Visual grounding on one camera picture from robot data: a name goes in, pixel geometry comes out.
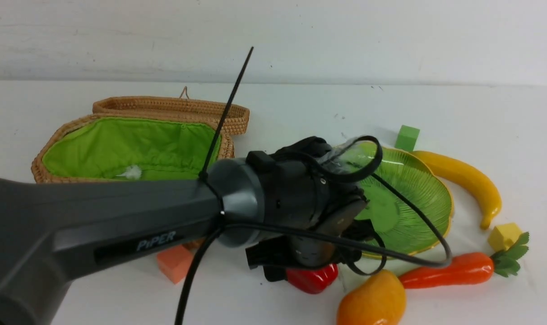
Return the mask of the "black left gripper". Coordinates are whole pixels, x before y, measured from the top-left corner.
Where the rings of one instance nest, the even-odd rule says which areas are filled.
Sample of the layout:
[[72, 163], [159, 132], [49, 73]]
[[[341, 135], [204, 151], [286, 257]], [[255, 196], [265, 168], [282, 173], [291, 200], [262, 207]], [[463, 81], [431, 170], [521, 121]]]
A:
[[[371, 221], [356, 221], [355, 217], [368, 205], [368, 201], [350, 200], [347, 204], [331, 208], [322, 216], [313, 232], [327, 235], [331, 239], [348, 239], [364, 242], [377, 239]], [[362, 257], [362, 250], [356, 247], [340, 246], [302, 235], [280, 235], [263, 240], [246, 249], [249, 268], [263, 267], [269, 282], [296, 282], [298, 276], [320, 275], [322, 271], [334, 269], [337, 264], [346, 264], [352, 272], [362, 276], [377, 273], [363, 272], [355, 265]]]

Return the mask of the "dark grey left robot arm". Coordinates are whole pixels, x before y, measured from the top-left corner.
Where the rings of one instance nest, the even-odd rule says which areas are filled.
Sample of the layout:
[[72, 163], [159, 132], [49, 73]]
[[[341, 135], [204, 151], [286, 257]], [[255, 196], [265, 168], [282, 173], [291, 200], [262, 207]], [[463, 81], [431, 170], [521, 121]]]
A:
[[310, 137], [274, 154], [218, 160], [199, 179], [22, 183], [0, 178], [0, 325], [48, 325], [71, 283], [196, 239], [247, 246], [267, 280], [343, 255], [321, 237], [358, 230], [359, 181], [383, 154], [347, 172]]

